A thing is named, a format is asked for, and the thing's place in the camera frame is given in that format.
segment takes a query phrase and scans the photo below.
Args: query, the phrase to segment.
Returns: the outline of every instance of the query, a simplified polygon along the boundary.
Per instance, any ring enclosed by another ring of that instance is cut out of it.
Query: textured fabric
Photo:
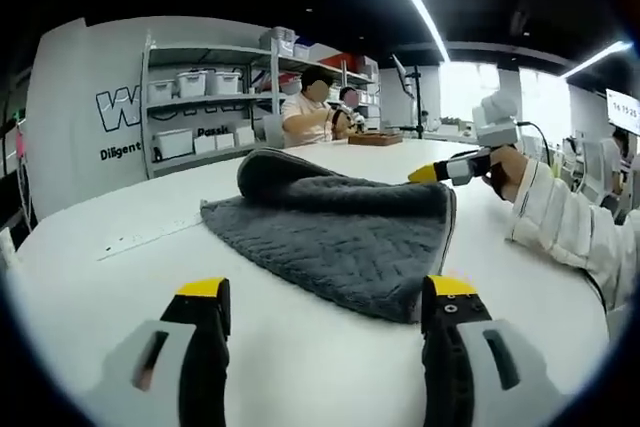
[[[451,189],[344,177],[272,149],[245,158],[238,185],[242,197],[201,214],[240,254],[343,307],[418,320],[422,279],[440,273],[452,233]]]
[[[609,210],[572,193],[543,163],[527,164],[508,236],[541,247],[558,262],[585,269],[600,287],[607,309],[621,306],[633,291],[640,212],[631,212],[624,225],[615,225]]]

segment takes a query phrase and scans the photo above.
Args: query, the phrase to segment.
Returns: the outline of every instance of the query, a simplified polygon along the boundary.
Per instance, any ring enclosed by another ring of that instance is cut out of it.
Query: window
[[[571,135],[571,101],[567,82],[555,75],[520,69],[520,86],[522,120],[540,127],[549,146],[562,145],[562,139]]]
[[[440,64],[440,117],[471,121],[471,111],[500,88],[494,64],[447,62]]]

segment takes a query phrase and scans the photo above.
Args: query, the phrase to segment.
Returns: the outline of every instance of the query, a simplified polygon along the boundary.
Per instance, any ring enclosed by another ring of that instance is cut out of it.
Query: white sleeve
[[[633,291],[640,212],[631,212],[623,226],[616,226],[610,211],[572,193],[543,163],[530,160],[527,164],[507,236],[586,270],[600,287],[608,309],[624,303]]]
[[[604,148],[604,155],[607,156],[609,165],[613,173],[620,173],[620,165],[622,164],[622,155],[620,149],[616,145],[613,139],[606,139],[602,142]]]
[[[282,104],[282,122],[287,120],[290,117],[295,117],[296,115],[302,115],[302,108],[296,102],[295,97],[289,97]]]

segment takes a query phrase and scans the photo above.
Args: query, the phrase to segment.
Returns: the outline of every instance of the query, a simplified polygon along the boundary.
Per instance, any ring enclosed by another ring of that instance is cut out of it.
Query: plastic bin
[[[283,94],[296,95],[302,90],[302,82],[300,79],[293,79],[289,82],[284,82],[280,84],[280,90],[282,90]]]
[[[155,135],[162,159],[170,159],[193,153],[193,130],[176,129]]]
[[[216,135],[216,146],[218,150],[230,149],[236,146],[233,134]]]
[[[293,46],[293,56],[298,59],[309,60],[309,50],[306,45],[295,44]]]
[[[211,152],[216,150],[216,136],[215,135],[201,135],[196,137],[193,141],[196,154],[204,154],[205,152]]]
[[[365,119],[364,125],[367,130],[380,130],[380,117]]]
[[[167,102],[173,97],[173,80],[154,80],[147,88],[149,103]]]
[[[238,147],[241,145],[251,145],[256,141],[256,134],[250,125],[236,127],[233,136]]]
[[[211,95],[240,93],[238,89],[240,75],[240,72],[209,72],[209,93]]]
[[[296,40],[296,33],[286,27],[274,27],[267,30],[260,36],[260,48],[271,51],[271,40],[274,40],[275,45],[280,55],[288,55],[293,57],[293,43]]]
[[[331,102],[339,102],[340,101],[340,88],[339,87],[331,87],[329,89],[329,97],[327,101]]]
[[[207,72],[183,72],[178,74],[180,97],[202,97],[205,92]]]

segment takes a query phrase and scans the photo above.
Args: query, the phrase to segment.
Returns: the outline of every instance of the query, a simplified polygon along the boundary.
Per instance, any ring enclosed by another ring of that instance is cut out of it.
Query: hand
[[[515,202],[528,161],[524,155],[513,147],[500,147],[491,152],[491,166],[500,164],[507,177],[505,184],[502,186],[502,197],[505,200]],[[482,180],[487,185],[491,185],[489,177],[485,176]]]

